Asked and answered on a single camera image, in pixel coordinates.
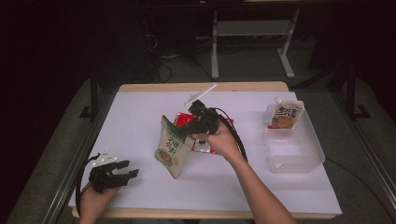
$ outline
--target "black cable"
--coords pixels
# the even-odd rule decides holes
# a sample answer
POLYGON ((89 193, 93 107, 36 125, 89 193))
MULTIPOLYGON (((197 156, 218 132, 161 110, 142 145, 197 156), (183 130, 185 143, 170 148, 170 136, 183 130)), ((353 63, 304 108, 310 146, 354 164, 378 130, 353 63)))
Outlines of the black cable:
POLYGON ((83 195, 85 191, 87 191, 87 189, 91 187, 91 185, 92 185, 91 182, 89 182, 87 186, 85 186, 84 189, 81 190, 81 195, 83 195))
MULTIPOLYGON (((89 155, 89 153, 91 153, 91 151, 92 151, 92 149, 93 149, 93 146, 94 146, 94 144, 95 144, 95 142, 96 142, 96 139, 98 138, 98 135, 99 134, 97 134, 96 136, 95 136, 95 138, 93 139, 93 142, 92 142, 92 144, 91 144, 91 146, 90 146, 90 150, 87 152, 88 154, 86 155, 86 157, 88 157, 88 155, 89 155)), ((81 178, 79 178, 79 172, 80 171, 78 171, 78 173, 77 173, 77 176, 76 176, 76 178, 75 178, 75 180, 74 180, 74 182, 73 182, 73 186, 75 186, 76 184, 77 184, 77 182, 79 181, 79 185, 81 185, 81 178)), ((73 188, 71 188, 71 189, 69 189, 67 192, 66 192, 66 198, 71 198, 71 195, 73 194, 73 188)), ((63 206, 62 206, 62 209, 61 209, 61 212, 60 212, 60 214, 57 216, 57 218, 56 218, 56 223, 59 221, 59 218, 60 218, 60 216, 61 216, 61 213, 63 212, 63 210, 64 210, 64 207, 65 207, 65 204, 63 204, 63 206)))
POLYGON ((163 79, 161 78, 161 73, 158 73, 158 76, 159 76, 159 79, 160 79, 161 83, 166 83, 167 81, 169 81, 169 79, 171 79, 171 77, 172 77, 172 75, 173 75, 172 69, 171 69, 169 66, 167 66, 167 65, 165 65, 165 64, 163 64, 163 63, 161 63, 160 66, 163 66, 163 67, 167 68, 168 71, 169 71, 169 77, 168 77, 166 80, 163 80, 163 79))
POLYGON ((200 67, 204 72, 205 72, 205 74, 209 77, 209 79, 210 79, 210 81, 211 82, 214 82, 215 80, 212 78, 212 76, 210 76, 210 74, 206 71, 206 69, 203 67, 203 66, 201 66, 198 62, 196 62, 195 60, 188 60, 188 59, 183 59, 183 60, 176 60, 176 58, 175 59, 169 59, 169 60, 164 60, 166 63, 173 63, 173 62, 176 62, 176 63, 179 63, 179 62, 186 62, 186 63, 194 63, 195 65, 197 65, 198 67, 200 67))
POLYGON ((229 38, 229 41, 231 42, 231 44, 229 45, 221 45, 221 42, 226 41, 227 39, 224 38, 221 41, 218 41, 218 54, 235 54, 239 51, 242 50, 242 45, 241 44, 235 44, 234 43, 234 39, 236 38, 236 36, 231 36, 229 38))
POLYGON ((227 115, 227 113, 225 113, 224 110, 219 109, 219 108, 201 108, 204 111, 207 111, 209 113, 212 113, 214 115, 216 115, 216 117, 218 117, 220 119, 220 121, 222 123, 224 123, 224 125, 227 127, 227 129, 230 131, 231 135, 233 136, 233 139, 235 139, 236 144, 239 146, 239 151, 241 152, 242 156, 245 158, 246 161, 248 161, 248 156, 247 153, 245 151, 245 147, 244 144, 242 143, 241 138, 238 135, 238 132, 236 131, 235 127, 233 126, 233 124, 231 123, 231 119, 230 117, 227 115), (221 111, 222 113, 224 113, 224 115, 227 117, 227 119, 230 121, 227 121, 226 118, 224 118, 222 115, 218 114, 216 112, 216 110, 221 111))
POLYGON ((343 164, 334 161, 328 157, 326 157, 326 161, 330 161, 334 164, 336 164, 337 166, 339 166, 340 168, 342 168, 343 170, 345 170, 346 172, 348 172, 350 175, 353 175, 356 179, 358 179, 363 185, 364 187, 366 187, 372 194, 373 196, 376 198, 376 200, 379 202, 379 204, 382 206, 382 208, 385 210, 385 212, 387 213, 390 221, 393 224, 396 224, 396 220, 393 218, 392 214, 390 213, 390 211, 387 209, 387 207, 382 203, 381 199, 379 199, 378 195, 376 195, 375 191, 366 183, 364 182, 363 179, 361 179, 358 175, 355 175, 354 173, 352 173, 349 169, 347 169, 343 164))
POLYGON ((197 51, 197 52, 212 47, 213 41, 212 41, 212 38, 211 38, 211 37, 202 38, 202 39, 208 39, 208 41, 206 41, 205 43, 203 43, 203 44, 201 44, 200 46, 198 46, 198 47, 195 49, 195 51, 197 51))
MULTIPOLYGON (((92 44, 93 44, 97 49, 99 49, 100 51, 102 51, 102 53, 103 53, 104 55, 106 55, 108 59, 110 59, 111 61, 113 61, 113 63, 114 63, 115 65, 117 65, 120 69, 122 69, 122 70, 124 70, 125 72, 131 74, 131 75, 134 76, 134 77, 139 77, 139 75, 140 75, 139 73, 137 73, 137 72, 135 72, 135 71, 132 71, 131 69, 129 69, 128 67, 126 67, 124 64, 122 64, 122 62, 120 62, 119 60, 115 59, 115 58, 114 58, 113 56, 111 56, 111 54, 108 53, 105 49, 103 49, 101 46, 99 46, 98 44, 96 44, 95 41, 94 41, 91 37, 89 37, 89 39, 91 40, 92 44)), ((120 78, 123 78, 123 76, 119 76, 119 75, 117 75, 117 73, 112 74, 112 76, 113 76, 113 77, 120 77, 120 78)), ((145 81, 140 81, 140 82, 136 81, 136 83, 146 83, 146 82, 147 82, 146 80, 145 80, 145 81)))
POLYGON ((76 208, 77 208, 77 212, 78 212, 79 216, 81 213, 81 211, 80 211, 80 202, 81 202, 81 195, 82 195, 81 180, 82 180, 82 177, 84 176, 84 170, 85 170, 85 167, 88 165, 88 163, 90 163, 90 161, 95 161, 96 159, 98 159, 99 156, 100 156, 100 154, 98 153, 98 155, 90 157, 79 169, 78 179, 77 179, 77 183, 76 183, 76 208))

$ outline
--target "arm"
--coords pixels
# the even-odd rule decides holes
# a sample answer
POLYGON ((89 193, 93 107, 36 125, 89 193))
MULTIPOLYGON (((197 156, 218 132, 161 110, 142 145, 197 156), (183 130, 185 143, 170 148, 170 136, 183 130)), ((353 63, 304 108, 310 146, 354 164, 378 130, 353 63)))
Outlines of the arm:
POLYGON ((208 142, 217 153, 231 164, 247 197, 256 223, 296 223, 285 206, 262 183, 242 157, 238 145, 224 124, 220 124, 216 134, 200 133, 194 137, 208 142))
POLYGON ((93 224, 106 211, 108 203, 120 188, 105 189, 103 193, 95 191, 88 184, 81 195, 81 216, 79 224, 93 224))

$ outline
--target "metal stand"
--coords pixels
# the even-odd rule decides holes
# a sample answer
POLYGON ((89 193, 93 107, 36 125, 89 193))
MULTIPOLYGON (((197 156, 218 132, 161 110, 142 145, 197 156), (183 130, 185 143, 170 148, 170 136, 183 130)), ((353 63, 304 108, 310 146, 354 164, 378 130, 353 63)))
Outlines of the metal stand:
POLYGON ((94 73, 90 78, 90 84, 91 84, 91 113, 89 112, 90 107, 87 105, 84 106, 79 117, 84 119, 90 119, 90 121, 93 121, 98 113, 98 83, 96 81, 96 77, 94 73))
POLYGON ((300 14, 300 9, 299 8, 295 9, 288 28, 286 42, 281 49, 277 49, 277 53, 279 54, 280 61, 283 64, 283 68, 285 69, 286 76, 288 78, 294 78, 294 73, 293 70, 291 69, 289 59, 286 56, 286 53, 288 52, 290 41, 291 38, 293 37, 294 28, 296 27, 297 18, 299 14, 300 14))
POLYGON ((294 78, 289 59, 286 56, 300 9, 294 10, 291 20, 283 21, 218 21, 218 12, 214 11, 213 18, 213 46, 212 46, 212 78, 219 78, 218 64, 218 36, 231 35, 285 35, 286 41, 282 48, 277 49, 280 61, 288 78, 294 78))
POLYGON ((337 69, 339 69, 342 65, 343 65, 343 63, 337 63, 337 64, 335 64, 335 65, 333 65, 333 66, 331 66, 331 67, 329 67, 329 68, 327 68, 327 69, 315 74, 314 76, 310 77, 309 79, 307 79, 307 80, 305 80, 303 82, 300 82, 297 85, 290 86, 290 88, 291 89, 303 89, 305 87, 308 87, 309 85, 311 85, 312 83, 320 80, 323 77, 326 77, 328 75, 333 75, 335 73, 335 71, 337 69))
POLYGON ((350 67, 348 79, 346 82, 346 112, 349 117, 356 121, 356 119, 370 118, 370 114, 364 105, 358 105, 360 113, 355 113, 355 90, 356 90, 356 76, 353 67, 350 67))

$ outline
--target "white tabletop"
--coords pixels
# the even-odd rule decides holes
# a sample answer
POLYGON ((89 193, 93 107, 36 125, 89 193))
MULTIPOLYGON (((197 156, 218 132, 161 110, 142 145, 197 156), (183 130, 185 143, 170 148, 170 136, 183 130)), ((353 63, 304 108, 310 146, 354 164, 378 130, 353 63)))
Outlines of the white tabletop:
MULTIPOLYGON (((170 176, 154 158, 160 141, 161 116, 173 120, 177 112, 187 112, 183 103, 193 93, 195 91, 117 93, 92 155, 108 148, 120 161, 130 161, 128 168, 115 173, 125 174, 133 169, 140 172, 121 188, 106 216, 251 217, 236 175, 221 156, 192 152, 178 179, 170 176)), ((269 170, 263 114, 276 97, 296 100, 294 92, 286 91, 212 91, 201 100, 207 107, 223 109, 234 119, 249 164, 295 217, 340 215, 340 206, 322 165, 306 175, 276 175, 269 170)), ((88 165, 82 186, 88 182, 90 170, 88 165)), ((75 205, 72 197, 69 206, 75 205)))

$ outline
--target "wire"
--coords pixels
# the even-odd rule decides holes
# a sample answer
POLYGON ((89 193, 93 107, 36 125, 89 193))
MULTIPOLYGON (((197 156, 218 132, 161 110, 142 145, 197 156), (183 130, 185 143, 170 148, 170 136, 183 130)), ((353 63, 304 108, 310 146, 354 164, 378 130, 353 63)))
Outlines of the wire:
POLYGON ((89 183, 87 184, 87 186, 85 186, 84 189, 82 189, 81 195, 83 195, 83 194, 85 193, 85 191, 87 191, 87 189, 91 187, 91 185, 92 185, 91 182, 89 182, 89 183))
POLYGON ((160 64, 160 66, 163 66, 163 67, 165 67, 165 68, 167 68, 168 70, 169 70, 169 77, 166 79, 166 80, 164 80, 163 81, 163 79, 161 78, 161 74, 160 73, 158 73, 158 76, 159 76, 159 79, 160 79, 160 81, 161 81, 161 83, 166 83, 167 81, 169 81, 169 79, 171 79, 171 77, 172 77, 172 69, 169 67, 169 66, 167 66, 167 65, 165 65, 165 64, 160 64))
POLYGON ((220 54, 234 54, 234 53, 237 53, 237 52, 241 51, 242 45, 241 44, 235 44, 234 43, 234 39, 235 38, 236 38, 236 36, 229 37, 229 41, 231 42, 229 45, 221 45, 220 44, 221 42, 227 40, 227 38, 225 38, 225 37, 223 39, 221 39, 221 41, 218 41, 219 42, 218 43, 218 53, 220 53, 220 54))
POLYGON ((206 69, 201 66, 198 62, 196 62, 195 60, 189 60, 189 59, 182 59, 182 60, 165 60, 166 63, 179 63, 179 62, 186 62, 186 63, 193 63, 195 65, 197 65, 198 67, 200 67, 205 74, 207 75, 207 77, 209 77, 211 82, 214 82, 215 80, 212 78, 212 76, 210 76, 210 74, 206 71, 206 69))
POLYGON ((384 209, 384 211, 387 213, 390 221, 393 224, 396 224, 396 220, 393 218, 392 214, 390 213, 390 211, 387 209, 387 207, 382 203, 381 199, 378 197, 378 195, 375 193, 375 191, 366 183, 364 182, 364 180, 362 178, 360 178, 358 175, 355 175, 353 172, 351 172, 349 169, 347 169, 343 164, 339 163, 338 161, 334 161, 328 157, 326 157, 327 161, 330 161, 334 164, 336 164, 337 166, 339 166, 340 168, 342 168, 343 170, 345 170, 347 173, 349 173, 350 175, 353 175, 356 179, 358 179, 363 185, 364 187, 366 187, 372 194, 373 196, 376 198, 376 200, 379 202, 379 204, 382 206, 382 208, 384 209))
POLYGON ((200 39, 207 40, 207 41, 205 43, 201 44, 200 46, 196 47, 197 51, 201 51, 203 49, 209 48, 211 46, 210 44, 213 42, 212 37, 210 37, 210 36, 204 36, 204 37, 201 37, 200 39))
POLYGON ((81 192, 81 179, 82 179, 82 177, 84 176, 84 170, 85 170, 85 167, 88 165, 88 163, 90 163, 90 161, 94 161, 94 160, 98 159, 99 156, 100 156, 100 154, 98 153, 98 155, 89 158, 89 159, 81 166, 81 168, 79 169, 79 172, 78 172, 78 179, 77 179, 77 183, 76 183, 76 208, 77 208, 77 212, 78 212, 78 215, 79 215, 79 216, 80 216, 80 214, 81 214, 81 210, 80 210, 80 202, 81 202, 81 195, 82 195, 82 192, 81 192))
POLYGON ((155 44, 154 44, 153 48, 154 48, 154 49, 157 48, 157 45, 158 45, 157 37, 156 37, 155 35, 146 35, 146 37, 151 37, 151 38, 153 38, 153 39, 155 40, 155 44))
POLYGON ((174 60, 174 59, 176 59, 176 58, 180 58, 180 57, 182 57, 183 55, 181 55, 181 54, 173 54, 173 55, 169 55, 169 56, 160 56, 160 58, 162 59, 162 60, 166 60, 166 61, 172 61, 172 60, 174 60))
POLYGON ((111 61, 113 61, 116 65, 118 65, 121 69, 131 73, 132 75, 136 76, 138 75, 136 72, 130 70, 128 67, 124 66, 121 62, 119 62, 119 60, 115 59, 113 56, 111 56, 106 50, 104 50, 101 46, 97 45, 95 43, 95 41, 90 38, 91 42, 96 46, 97 49, 101 50, 102 53, 104 53, 109 59, 111 59, 111 61))
POLYGON ((233 136, 233 139, 235 139, 236 144, 239 146, 239 151, 241 152, 242 156, 245 158, 246 161, 248 161, 248 156, 245 151, 244 144, 242 143, 241 138, 238 135, 238 132, 236 131, 235 127, 233 126, 233 123, 231 122, 230 117, 228 117, 227 113, 225 113, 224 110, 219 109, 219 108, 201 108, 204 111, 207 111, 209 113, 212 113, 216 115, 220 119, 220 121, 227 127, 227 129, 230 131, 231 135, 233 136), (228 121, 226 118, 224 118, 222 115, 218 114, 216 110, 221 111, 224 113, 224 115, 227 117, 228 121))

